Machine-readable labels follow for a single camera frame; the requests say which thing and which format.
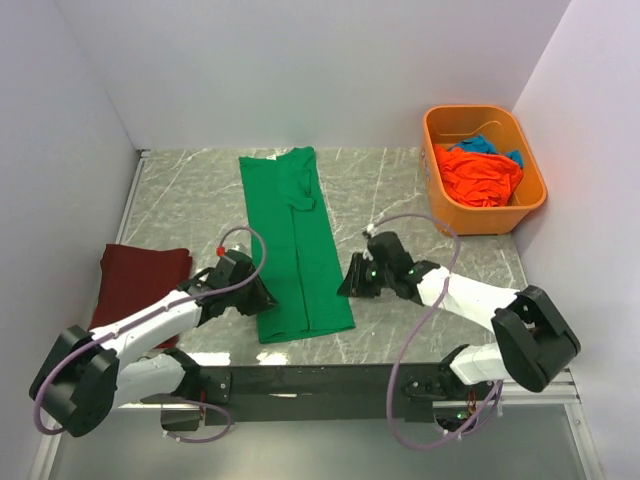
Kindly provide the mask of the green t shirt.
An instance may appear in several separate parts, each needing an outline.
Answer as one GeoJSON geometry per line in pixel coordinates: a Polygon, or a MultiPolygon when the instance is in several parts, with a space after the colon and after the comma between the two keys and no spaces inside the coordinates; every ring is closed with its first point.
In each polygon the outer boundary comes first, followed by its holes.
{"type": "Polygon", "coordinates": [[[258,340],[282,343],[355,327],[349,301],[337,294],[343,277],[324,197],[316,153],[294,148],[273,159],[241,157],[239,169],[260,278],[277,305],[257,316],[258,340]]]}

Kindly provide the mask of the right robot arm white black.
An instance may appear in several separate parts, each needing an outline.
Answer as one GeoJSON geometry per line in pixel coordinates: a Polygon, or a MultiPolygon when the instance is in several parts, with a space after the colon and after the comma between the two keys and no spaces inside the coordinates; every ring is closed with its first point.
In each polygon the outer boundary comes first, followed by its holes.
{"type": "Polygon", "coordinates": [[[543,289],[496,287],[415,260],[394,232],[369,237],[365,250],[352,255],[337,293],[376,298],[385,288],[401,299],[467,319],[495,338],[455,348],[431,376],[404,385],[411,395],[460,399],[476,386],[504,380],[540,393],[581,351],[578,337],[543,289]]]}

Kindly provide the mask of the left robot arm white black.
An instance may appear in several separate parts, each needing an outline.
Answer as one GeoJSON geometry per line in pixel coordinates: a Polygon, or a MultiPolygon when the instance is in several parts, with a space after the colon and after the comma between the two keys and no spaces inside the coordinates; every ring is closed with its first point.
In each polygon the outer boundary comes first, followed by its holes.
{"type": "Polygon", "coordinates": [[[203,406],[202,368],[191,356],[177,348],[145,355],[229,308],[252,316],[276,306],[260,278],[263,261],[235,249],[219,253],[215,266],[151,306],[91,331],[77,325],[63,331],[29,390],[36,428],[45,435],[81,437],[112,410],[156,395],[203,406]]]}

